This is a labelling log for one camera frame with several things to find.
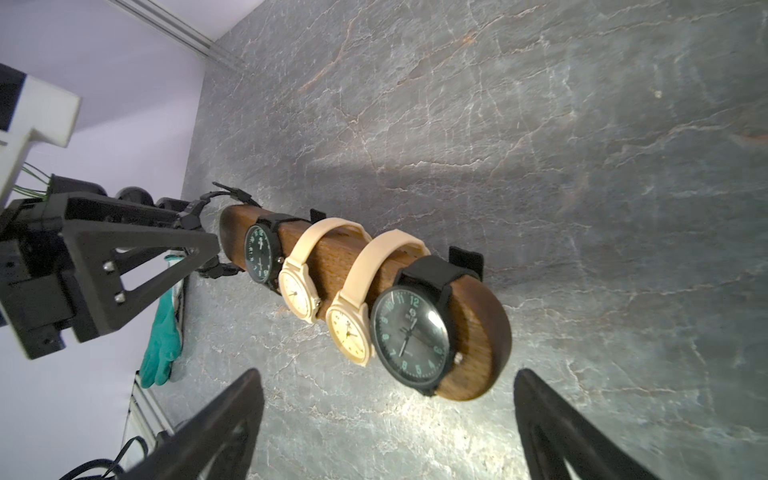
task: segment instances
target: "green glove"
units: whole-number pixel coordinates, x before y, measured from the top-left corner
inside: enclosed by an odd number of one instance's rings
[[[170,376],[170,365],[181,354],[181,336],[176,328],[174,291],[168,290],[160,297],[160,305],[154,316],[149,345],[144,352],[139,376],[141,387],[148,389],[152,384],[163,385]]]

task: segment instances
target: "white robot part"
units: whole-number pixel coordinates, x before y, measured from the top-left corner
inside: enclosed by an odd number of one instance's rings
[[[8,202],[32,141],[66,147],[81,98],[0,64],[0,207]]]

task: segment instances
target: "beige silicone strap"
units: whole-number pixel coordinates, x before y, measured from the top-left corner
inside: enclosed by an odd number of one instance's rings
[[[376,272],[379,271],[384,260],[392,255],[392,252],[402,247],[411,247],[415,250],[415,254],[420,257],[429,255],[429,250],[424,246],[424,242],[413,235],[408,235],[400,230],[382,233],[366,245],[360,255],[357,256],[339,295],[347,299],[355,308],[360,308],[366,301],[373,277],[376,276]]]
[[[371,236],[368,235],[366,229],[362,228],[362,225],[359,223],[350,222],[343,218],[326,218],[315,223],[302,233],[301,238],[296,242],[296,246],[293,247],[290,255],[286,258],[286,262],[294,263],[299,266],[306,263],[306,259],[310,258],[310,253],[314,250],[317,242],[319,242],[328,232],[338,227],[347,227],[357,230],[367,242],[371,241]]]

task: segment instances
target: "black watch strap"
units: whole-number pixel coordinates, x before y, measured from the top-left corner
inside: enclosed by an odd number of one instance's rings
[[[427,255],[400,270],[398,280],[402,276],[407,276],[419,282],[427,283],[438,290],[443,290],[446,285],[464,275],[473,276],[480,280],[480,276],[469,268],[453,265],[436,255]]]
[[[259,217],[259,220],[257,220],[257,223],[264,223],[266,224],[270,230],[277,233],[277,227],[283,223],[283,222],[295,222],[298,220],[304,220],[303,218],[294,217],[293,215],[288,214],[269,214],[264,215],[263,217]]]

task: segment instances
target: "gray marble wall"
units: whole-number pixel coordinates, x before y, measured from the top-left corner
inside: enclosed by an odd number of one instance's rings
[[[480,399],[425,399],[247,275],[195,278],[161,405],[185,419],[255,366],[253,478],[527,478],[527,366],[662,478],[765,478],[766,20],[736,0],[266,0],[220,41],[243,71],[210,63],[185,196],[218,180],[478,250],[512,355]]]

